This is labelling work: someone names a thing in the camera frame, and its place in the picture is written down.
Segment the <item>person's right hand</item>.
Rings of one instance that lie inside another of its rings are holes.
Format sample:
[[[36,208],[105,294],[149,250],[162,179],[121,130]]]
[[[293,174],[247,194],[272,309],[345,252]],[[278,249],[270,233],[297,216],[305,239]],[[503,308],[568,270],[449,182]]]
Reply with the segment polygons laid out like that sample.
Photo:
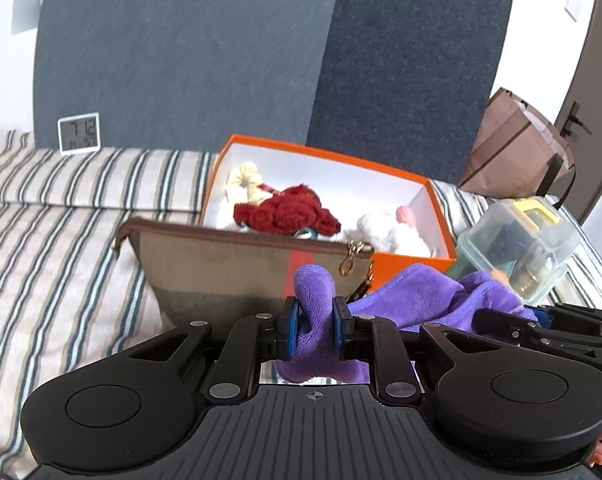
[[[602,436],[598,438],[596,447],[589,459],[589,466],[594,467],[595,465],[602,465]]]

